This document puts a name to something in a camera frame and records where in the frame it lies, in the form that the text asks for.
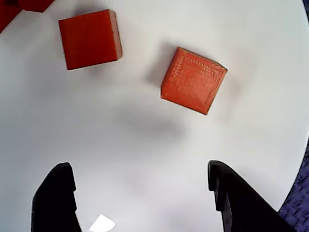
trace white table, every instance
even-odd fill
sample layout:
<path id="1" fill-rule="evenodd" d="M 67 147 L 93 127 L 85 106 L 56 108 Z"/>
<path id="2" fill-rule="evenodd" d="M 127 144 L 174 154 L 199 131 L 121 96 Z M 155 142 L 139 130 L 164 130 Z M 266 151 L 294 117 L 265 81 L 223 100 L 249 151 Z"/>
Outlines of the white table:
<path id="1" fill-rule="evenodd" d="M 124 56 L 66 71 L 58 20 L 116 11 Z M 177 46 L 229 69 L 208 116 L 160 99 Z M 276 210 L 309 125 L 301 0 L 56 0 L 0 35 L 0 231 L 29 231 L 32 197 L 73 166 L 83 232 L 221 232 L 207 163 L 221 160 Z"/>

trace orange block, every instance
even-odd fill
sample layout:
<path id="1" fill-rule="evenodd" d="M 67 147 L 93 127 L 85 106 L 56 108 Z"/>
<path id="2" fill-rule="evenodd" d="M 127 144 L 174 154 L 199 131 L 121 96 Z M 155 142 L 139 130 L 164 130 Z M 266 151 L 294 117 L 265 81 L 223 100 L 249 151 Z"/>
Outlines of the orange block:
<path id="1" fill-rule="evenodd" d="M 115 61 L 122 56 L 113 11 L 60 20 L 59 27 L 68 70 Z"/>
<path id="2" fill-rule="evenodd" d="M 26 11 L 44 12 L 54 0 L 18 0 L 18 4 Z"/>
<path id="3" fill-rule="evenodd" d="M 22 10 L 14 0 L 0 0 L 0 33 Z"/>
<path id="4" fill-rule="evenodd" d="M 222 65 L 178 47 L 161 98 L 207 115 L 226 72 Z"/>

